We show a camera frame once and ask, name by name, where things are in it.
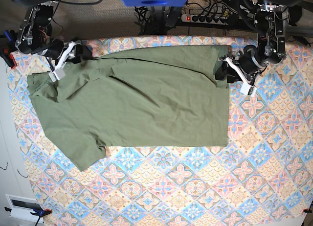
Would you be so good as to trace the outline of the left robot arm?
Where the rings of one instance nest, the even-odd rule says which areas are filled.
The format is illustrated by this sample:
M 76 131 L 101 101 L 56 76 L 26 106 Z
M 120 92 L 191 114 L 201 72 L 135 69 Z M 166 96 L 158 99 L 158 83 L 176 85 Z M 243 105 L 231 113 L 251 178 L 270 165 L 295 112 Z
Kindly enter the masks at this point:
M 286 57 L 287 36 L 311 37 L 312 27 L 295 23 L 303 9 L 313 10 L 305 0 L 230 0 L 243 22 L 257 33 L 257 45 L 247 45 L 235 55 L 221 57 L 222 65 L 215 73 L 216 80 L 227 83 L 242 81 L 254 85 L 268 64 L 278 64 Z

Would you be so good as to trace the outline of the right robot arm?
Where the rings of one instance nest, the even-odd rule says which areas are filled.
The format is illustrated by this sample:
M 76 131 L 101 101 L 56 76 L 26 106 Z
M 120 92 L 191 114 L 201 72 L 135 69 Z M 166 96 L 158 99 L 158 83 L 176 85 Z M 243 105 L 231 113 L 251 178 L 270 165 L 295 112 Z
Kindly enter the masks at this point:
M 23 54 L 37 54 L 47 59 L 52 72 L 61 69 L 66 62 L 81 63 L 93 58 L 92 52 L 78 39 L 65 43 L 52 37 L 52 22 L 61 0 L 12 0 L 28 7 L 17 33 L 9 42 Z

